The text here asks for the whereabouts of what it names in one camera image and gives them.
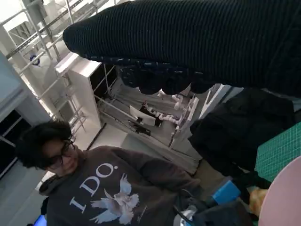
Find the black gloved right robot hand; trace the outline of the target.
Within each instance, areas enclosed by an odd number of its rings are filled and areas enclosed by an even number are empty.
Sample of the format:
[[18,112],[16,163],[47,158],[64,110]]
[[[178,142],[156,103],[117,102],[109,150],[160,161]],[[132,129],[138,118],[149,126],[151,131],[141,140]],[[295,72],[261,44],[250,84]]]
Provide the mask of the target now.
[[136,0],[63,32],[80,57],[116,65],[143,94],[214,84],[301,95],[298,0]]

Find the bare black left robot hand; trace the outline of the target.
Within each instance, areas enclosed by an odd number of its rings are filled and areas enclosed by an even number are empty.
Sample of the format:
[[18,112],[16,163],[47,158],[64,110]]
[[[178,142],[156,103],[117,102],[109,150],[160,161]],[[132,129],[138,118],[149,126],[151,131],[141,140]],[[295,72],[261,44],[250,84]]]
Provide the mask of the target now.
[[210,194],[210,198],[218,205],[234,201],[237,198],[240,198],[245,204],[249,204],[250,192],[248,189],[268,189],[270,185],[270,181],[260,177],[256,171],[251,171],[235,178],[224,178]]

